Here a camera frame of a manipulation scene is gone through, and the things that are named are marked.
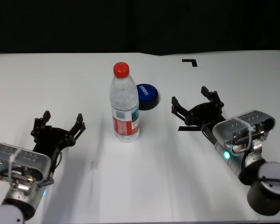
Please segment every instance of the red label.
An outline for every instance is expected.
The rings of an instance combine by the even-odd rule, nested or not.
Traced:
[[[121,121],[113,117],[114,129],[122,135],[132,135],[138,131],[139,125],[132,129],[132,121]]]

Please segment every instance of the white table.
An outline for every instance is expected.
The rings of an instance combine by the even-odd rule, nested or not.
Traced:
[[[182,63],[195,58],[198,67]],[[136,83],[154,85],[161,100],[140,112],[140,136],[121,143],[113,134],[109,85],[124,61]],[[0,142],[33,149],[34,118],[69,129],[82,113],[86,131],[67,148],[35,216],[28,224],[269,221],[254,212],[249,186],[200,132],[178,132],[171,97],[191,109],[207,102],[201,86],[217,90],[228,118],[257,109],[276,118],[263,145],[280,162],[280,51],[171,56],[120,54],[0,55]],[[91,169],[91,162],[98,168]],[[0,204],[9,184],[0,182]]]

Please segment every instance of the black background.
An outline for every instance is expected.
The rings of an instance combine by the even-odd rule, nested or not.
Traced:
[[[280,50],[280,0],[0,0],[0,53]]]

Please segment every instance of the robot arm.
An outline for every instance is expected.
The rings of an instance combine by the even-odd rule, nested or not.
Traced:
[[[0,143],[0,180],[11,185],[0,206],[0,223],[22,223],[33,217],[46,187],[54,183],[57,158],[60,161],[62,150],[74,146],[85,130],[82,114],[70,131],[47,126],[50,117],[46,111],[42,118],[35,119],[31,132],[36,143],[33,151]]]
[[[214,145],[228,167],[245,184],[249,205],[259,214],[271,216],[280,211],[280,163],[266,162],[262,142],[275,125],[275,119],[263,112],[250,111],[231,119],[222,116],[216,91],[203,86],[201,93],[209,100],[187,111],[172,97],[172,113],[186,127],[179,131],[201,131]]]

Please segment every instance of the blue round object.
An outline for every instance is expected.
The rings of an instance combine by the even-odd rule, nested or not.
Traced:
[[[154,108],[159,103],[159,93],[157,89],[149,84],[137,85],[139,96],[139,110],[146,111]]]

